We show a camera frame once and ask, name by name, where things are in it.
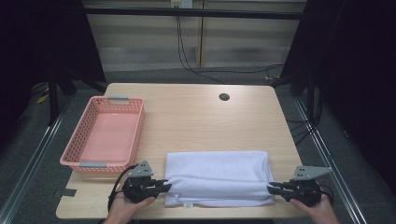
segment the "white towel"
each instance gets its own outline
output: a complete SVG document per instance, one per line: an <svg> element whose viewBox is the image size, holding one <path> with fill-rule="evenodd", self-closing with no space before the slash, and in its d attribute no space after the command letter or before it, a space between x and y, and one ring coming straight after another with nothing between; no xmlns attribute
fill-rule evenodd
<svg viewBox="0 0 396 224"><path fill-rule="evenodd" d="M274 203L274 181L265 151L168 153L165 178L172 188L165 205L259 206Z"/></svg>

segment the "table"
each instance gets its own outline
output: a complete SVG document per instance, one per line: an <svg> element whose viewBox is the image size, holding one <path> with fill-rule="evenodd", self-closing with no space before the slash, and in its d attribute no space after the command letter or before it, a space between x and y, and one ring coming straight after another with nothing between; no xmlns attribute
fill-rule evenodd
<svg viewBox="0 0 396 224"><path fill-rule="evenodd" d="M226 93L228 101L219 96ZM145 101L145 120L135 162L148 160L153 178L164 177L167 152L261 149L269 154L275 181L289 181L302 164L273 88L266 86L113 83L107 96ZM104 218L116 175L73 172L56 211L59 218ZM165 207L164 195L136 219L281 218L304 214L283 198L259 207L192 209Z"/></svg>

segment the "wall outlet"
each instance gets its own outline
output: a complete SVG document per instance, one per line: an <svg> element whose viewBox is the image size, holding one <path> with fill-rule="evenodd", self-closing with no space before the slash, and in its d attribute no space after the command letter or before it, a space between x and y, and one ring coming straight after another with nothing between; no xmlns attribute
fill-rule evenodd
<svg viewBox="0 0 396 224"><path fill-rule="evenodd" d="M192 0L181 0L182 8L192 8Z"/></svg>
<svg viewBox="0 0 396 224"><path fill-rule="evenodd" d="M181 0L171 0L171 8L181 8Z"/></svg>

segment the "pink basket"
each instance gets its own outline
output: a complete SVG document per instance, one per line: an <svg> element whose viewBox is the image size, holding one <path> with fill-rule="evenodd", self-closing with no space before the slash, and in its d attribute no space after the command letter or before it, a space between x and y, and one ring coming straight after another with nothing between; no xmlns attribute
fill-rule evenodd
<svg viewBox="0 0 396 224"><path fill-rule="evenodd" d="M144 114L142 99L93 96L61 164L77 172L121 173L134 163Z"/></svg>

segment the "towel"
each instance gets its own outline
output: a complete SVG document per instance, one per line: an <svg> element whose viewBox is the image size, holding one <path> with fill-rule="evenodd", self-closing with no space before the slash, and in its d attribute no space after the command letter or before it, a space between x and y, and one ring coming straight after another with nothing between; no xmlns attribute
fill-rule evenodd
<svg viewBox="0 0 396 224"><path fill-rule="evenodd" d="M172 184L165 205L259 206L274 203L274 178L266 151L168 153L165 178Z"/></svg>

